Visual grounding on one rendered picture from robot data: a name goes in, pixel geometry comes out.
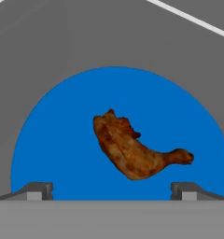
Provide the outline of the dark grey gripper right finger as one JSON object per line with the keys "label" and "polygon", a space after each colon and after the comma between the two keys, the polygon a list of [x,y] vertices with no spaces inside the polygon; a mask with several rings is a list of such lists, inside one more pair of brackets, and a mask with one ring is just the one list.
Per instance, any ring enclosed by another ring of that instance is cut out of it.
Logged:
{"label": "dark grey gripper right finger", "polygon": [[171,199],[176,201],[224,200],[224,196],[204,190],[193,182],[173,182],[171,192]]}

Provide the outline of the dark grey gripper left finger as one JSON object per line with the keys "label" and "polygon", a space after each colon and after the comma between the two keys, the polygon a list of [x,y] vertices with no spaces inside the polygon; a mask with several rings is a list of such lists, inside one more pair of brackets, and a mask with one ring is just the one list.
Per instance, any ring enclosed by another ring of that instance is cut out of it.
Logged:
{"label": "dark grey gripper left finger", "polygon": [[52,200],[51,182],[31,182],[20,190],[0,196],[0,201],[47,201]]}

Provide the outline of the brown chicken drumstick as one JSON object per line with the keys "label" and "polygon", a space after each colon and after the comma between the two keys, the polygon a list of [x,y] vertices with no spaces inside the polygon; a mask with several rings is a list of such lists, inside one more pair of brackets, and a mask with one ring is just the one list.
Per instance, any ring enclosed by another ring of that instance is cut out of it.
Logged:
{"label": "brown chicken drumstick", "polygon": [[171,164],[192,164],[194,155],[183,148],[159,152],[143,145],[127,118],[117,117],[113,109],[93,118],[93,130],[103,153],[130,180],[156,175]]}

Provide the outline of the blue round plate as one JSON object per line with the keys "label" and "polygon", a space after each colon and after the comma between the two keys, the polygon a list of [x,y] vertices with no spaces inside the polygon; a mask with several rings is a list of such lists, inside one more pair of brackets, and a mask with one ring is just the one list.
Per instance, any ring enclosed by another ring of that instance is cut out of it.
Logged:
{"label": "blue round plate", "polygon": [[[94,116],[114,109],[147,147],[184,148],[191,165],[131,181],[99,147]],[[11,188],[50,182],[57,200],[167,200],[174,182],[224,196],[224,134],[206,108],[174,82],[146,70],[101,67],[59,83],[37,103],[17,140]]]}

